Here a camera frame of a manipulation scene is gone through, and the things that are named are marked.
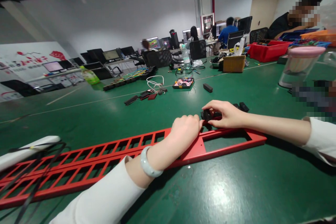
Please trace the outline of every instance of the hand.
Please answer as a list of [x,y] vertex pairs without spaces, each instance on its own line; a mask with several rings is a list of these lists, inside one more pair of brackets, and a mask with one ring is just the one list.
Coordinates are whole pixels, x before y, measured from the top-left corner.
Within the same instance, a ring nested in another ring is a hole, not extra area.
[[202,109],[210,109],[212,114],[215,112],[222,113],[221,120],[208,121],[209,124],[217,128],[243,128],[248,115],[247,113],[237,109],[228,101],[212,100]]
[[181,152],[180,154],[188,149],[191,143],[196,139],[202,128],[203,121],[204,120],[200,120],[198,115],[185,115],[175,119],[168,137],[171,141],[175,141],[174,144],[178,146],[178,151]]

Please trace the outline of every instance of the green workbench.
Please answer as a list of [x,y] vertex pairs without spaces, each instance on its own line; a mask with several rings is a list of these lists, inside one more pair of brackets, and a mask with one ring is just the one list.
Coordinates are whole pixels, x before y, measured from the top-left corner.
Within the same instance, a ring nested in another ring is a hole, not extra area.
[[[0,155],[47,135],[59,135],[72,150],[171,127],[174,119],[200,114],[212,99],[245,102],[249,113],[301,119],[313,109],[278,86],[284,65],[254,64],[243,73],[222,73],[208,62],[194,73],[192,89],[170,85],[174,71],[160,68],[168,92],[155,100],[124,101],[148,89],[146,81],[103,92],[111,80],[0,103]],[[308,79],[336,78],[318,63]],[[203,89],[213,87],[213,93]],[[10,122],[17,117],[28,115]],[[246,141],[237,133],[205,143],[207,151]],[[168,170],[157,178],[124,216],[127,223],[300,223],[336,214],[336,169],[274,137],[265,145]],[[23,220],[48,223],[78,193],[32,203]],[[19,208],[0,211],[13,223]]]

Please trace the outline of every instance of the long hair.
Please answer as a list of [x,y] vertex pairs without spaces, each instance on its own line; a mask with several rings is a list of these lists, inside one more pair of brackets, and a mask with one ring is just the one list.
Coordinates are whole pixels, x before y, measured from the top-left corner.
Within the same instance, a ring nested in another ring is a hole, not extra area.
[[193,41],[198,41],[198,34],[197,34],[197,28],[196,26],[193,26],[191,29],[190,29],[190,36],[193,37]]

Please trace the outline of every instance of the white sleeve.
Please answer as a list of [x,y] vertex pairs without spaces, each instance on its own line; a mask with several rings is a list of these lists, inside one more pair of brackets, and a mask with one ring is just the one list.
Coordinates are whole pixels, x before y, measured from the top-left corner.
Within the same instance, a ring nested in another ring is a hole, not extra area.
[[336,125],[311,117],[304,117],[303,120],[310,121],[311,134],[307,144],[302,148],[325,163],[336,167],[336,163],[331,163],[321,155],[322,153],[336,160]]
[[49,224],[118,223],[145,190],[129,177],[126,156],[96,184],[78,195]]

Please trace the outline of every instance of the black strap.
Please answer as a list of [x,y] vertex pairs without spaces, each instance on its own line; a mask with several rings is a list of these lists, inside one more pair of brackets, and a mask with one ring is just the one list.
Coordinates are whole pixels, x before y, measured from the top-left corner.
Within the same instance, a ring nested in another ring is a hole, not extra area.
[[[51,142],[51,143],[42,143],[39,145],[34,145],[34,146],[30,146],[30,147],[25,147],[25,148],[15,148],[15,149],[10,149],[9,152],[17,152],[17,151],[21,151],[24,149],[33,149],[36,146],[42,146],[42,145],[50,145],[50,146],[56,146],[56,145],[61,145],[61,147],[57,150],[55,156],[52,158],[52,160],[50,161],[50,163],[46,166],[45,171],[43,172],[43,174],[38,178],[37,183],[35,184],[34,189],[32,190],[32,192],[29,194],[28,198],[26,199],[26,201],[24,202],[23,206],[21,207],[21,210],[19,212],[19,215],[17,216],[14,224],[19,224],[20,220],[22,219],[23,215],[25,214],[25,211],[27,210],[31,200],[34,198],[36,192],[39,190],[40,185],[42,183],[42,178],[46,175],[47,172],[49,172],[49,170],[52,167],[53,162],[60,156],[61,152],[64,150],[64,148],[66,147],[66,143],[65,142]],[[24,174],[27,174],[30,172],[30,170],[35,167],[43,158],[43,152],[39,152],[39,157],[30,165],[28,165],[25,169],[23,169],[16,177],[15,179],[13,179],[9,184],[7,184],[5,187],[3,187],[0,190],[1,192],[5,192],[8,188],[10,188],[17,180],[19,180]]]

